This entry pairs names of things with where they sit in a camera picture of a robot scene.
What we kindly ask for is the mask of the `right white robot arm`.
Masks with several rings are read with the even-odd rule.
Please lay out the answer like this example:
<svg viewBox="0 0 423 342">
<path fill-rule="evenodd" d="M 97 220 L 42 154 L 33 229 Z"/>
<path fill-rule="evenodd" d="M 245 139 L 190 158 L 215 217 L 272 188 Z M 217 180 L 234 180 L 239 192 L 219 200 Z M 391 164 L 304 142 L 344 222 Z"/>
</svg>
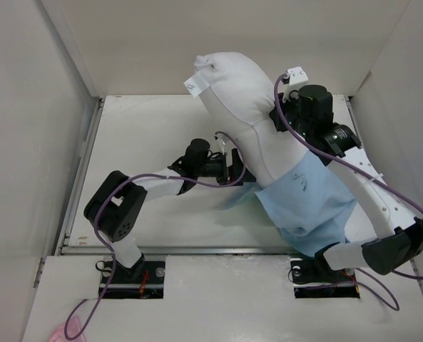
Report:
<svg viewBox="0 0 423 342">
<path fill-rule="evenodd" d="M 341 269 L 378 274 L 423 251 L 423 209 L 390 188 L 351 128 L 336 123 L 332 94 L 321 85 L 273 90 L 270 119 L 305 156 L 258 194 L 281 235 L 312 257 L 318 279 Z"/>
</svg>

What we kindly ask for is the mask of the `white pillow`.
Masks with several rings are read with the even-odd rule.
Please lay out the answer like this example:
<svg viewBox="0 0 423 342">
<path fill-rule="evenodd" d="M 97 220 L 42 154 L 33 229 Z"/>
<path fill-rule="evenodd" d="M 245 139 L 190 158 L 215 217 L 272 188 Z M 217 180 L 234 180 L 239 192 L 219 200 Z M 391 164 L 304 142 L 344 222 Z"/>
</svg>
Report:
<svg viewBox="0 0 423 342">
<path fill-rule="evenodd" d="M 259 65 L 237 52 L 197 56 L 195 72 L 208 83 L 199 99 L 217 127 L 235 139 L 245 164 L 264 188 L 300 164 L 307 154 L 270 119 L 274 84 Z"/>
</svg>

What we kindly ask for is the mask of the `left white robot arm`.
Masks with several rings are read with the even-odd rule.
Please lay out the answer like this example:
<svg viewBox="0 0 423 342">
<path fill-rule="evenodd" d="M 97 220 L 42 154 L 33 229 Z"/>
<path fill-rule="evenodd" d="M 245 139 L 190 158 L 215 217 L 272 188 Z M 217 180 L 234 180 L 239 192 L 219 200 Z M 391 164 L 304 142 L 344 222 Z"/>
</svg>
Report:
<svg viewBox="0 0 423 342">
<path fill-rule="evenodd" d="M 255 181 L 238 149 L 232 149 L 231 158 L 232 164 L 228 165 L 224 152 L 212 152 L 208 141 L 196 138 L 183 156 L 160 172 L 133 177 L 118 170 L 111 172 L 83 214 L 98 239 L 110 250 L 113 272 L 129 283 L 142 276 L 145 258 L 131 230 L 145 202 L 183 195 L 195 185 L 223 188 Z"/>
</svg>

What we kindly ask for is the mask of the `blue pillowcase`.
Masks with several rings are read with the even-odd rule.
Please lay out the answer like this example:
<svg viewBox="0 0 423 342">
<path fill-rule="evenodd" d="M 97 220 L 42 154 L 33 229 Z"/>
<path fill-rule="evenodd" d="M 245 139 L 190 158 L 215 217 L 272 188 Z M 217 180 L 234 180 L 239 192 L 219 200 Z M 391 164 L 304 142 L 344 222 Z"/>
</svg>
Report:
<svg viewBox="0 0 423 342">
<path fill-rule="evenodd" d="M 246 183 L 221 204 L 228 210 L 256 196 L 282 238 L 313 257 L 336 243 L 347 243 L 345 226 L 356 199 L 322 161 L 307 153 L 293 169 L 262 188 Z"/>
</svg>

